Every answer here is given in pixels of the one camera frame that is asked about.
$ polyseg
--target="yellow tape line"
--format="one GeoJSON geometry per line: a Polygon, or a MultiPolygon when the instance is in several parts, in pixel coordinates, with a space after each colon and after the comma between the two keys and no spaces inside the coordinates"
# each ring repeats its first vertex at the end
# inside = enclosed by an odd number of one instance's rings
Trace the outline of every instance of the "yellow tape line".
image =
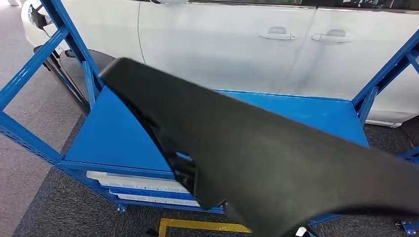
{"type": "Polygon", "coordinates": [[[166,237],[167,227],[179,227],[179,228],[210,230],[210,231],[231,231],[231,232],[251,233],[251,230],[239,224],[206,222],[206,221],[188,221],[188,220],[162,218],[160,220],[160,227],[159,227],[160,237],[166,237]]]}

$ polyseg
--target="gray floor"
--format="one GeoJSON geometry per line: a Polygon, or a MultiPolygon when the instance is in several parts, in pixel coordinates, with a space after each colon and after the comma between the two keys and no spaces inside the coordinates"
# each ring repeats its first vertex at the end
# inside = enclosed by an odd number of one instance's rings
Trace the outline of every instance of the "gray floor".
{"type": "MultiPolygon", "coordinates": [[[[32,55],[20,22],[20,8],[0,6],[0,86],[32,55]]],[[[110,59],[94,55],[99,68],[110,59]]],[[[80,67],[72,59],[63,64],[82,83],[80,67]]],[[[83,117],[71,98],[42,68],[5,110],[9,115],[64,152],[83,117]]],[[[372,146],[399,154],[419,145],[419,118],[398,129],[370,126],[365,133],[372,146]]],[[[223,215],[130,206],[120,214],[111,203],[0,137],[0,237],[7,236],[139,236],[156,228],[160,218],[228,222],[223,215]]],[[[392,218],[346,216],[316,227],[325,237],[405,236],[392,218]]],[[[246,236],[242,234],[170,229],[168,236],[246,236]]]]}

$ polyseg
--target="blue shelf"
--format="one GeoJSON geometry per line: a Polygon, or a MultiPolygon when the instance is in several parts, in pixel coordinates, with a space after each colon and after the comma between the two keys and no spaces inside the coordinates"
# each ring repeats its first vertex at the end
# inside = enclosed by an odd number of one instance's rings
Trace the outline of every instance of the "blue shelf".
{"type": "MultiPolygon", "coordinates": [[[[221,93],[347,141],[368,146],[354,107],[348,100],[238,91],[221,93]]],[[[65,160],[170,172],[140,123],[106,87],[74,139],[65,160]]]]}

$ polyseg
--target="car door handle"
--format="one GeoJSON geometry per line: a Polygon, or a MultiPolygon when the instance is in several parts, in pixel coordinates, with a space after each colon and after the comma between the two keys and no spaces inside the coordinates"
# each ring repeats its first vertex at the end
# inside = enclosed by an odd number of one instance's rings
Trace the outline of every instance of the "car door handle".
{"type": "Polygon", "coordinates": [[[269,28],[267,33],[259,34],[260,37],[265,39],[272,39],[272,40],[293,40],[296,39],[297,36],[287,32],[287,29],[284,27],[274,26],[269,28]]]}
{"type": "Polygon", "coordinates": [[[350,42],[353,37],[347,36],[344,30],[329,30],[326,34],[315,34],[311,36],[312,40],[322,42],[350,42]]]}

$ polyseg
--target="car door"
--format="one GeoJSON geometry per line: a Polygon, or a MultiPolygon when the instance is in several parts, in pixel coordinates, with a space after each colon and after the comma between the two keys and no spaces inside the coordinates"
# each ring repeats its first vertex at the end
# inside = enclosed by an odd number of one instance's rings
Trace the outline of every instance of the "car door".
{"type": "MultiPolygon", "coordinates": [[[[365,2],[319,6],[281,93],[352,99],[419,29],[417,1],[365,2]]],[[[369,119],[394,125],[414,117],[418,90],[419,77],[409,66],[377,97],[369,119]]]]}
{"type": "Polygon", "coordinates": [[[140,43],[146,64],[180,78],[278,92],[315,11],[301,0],[141,2],[140,43]]]}

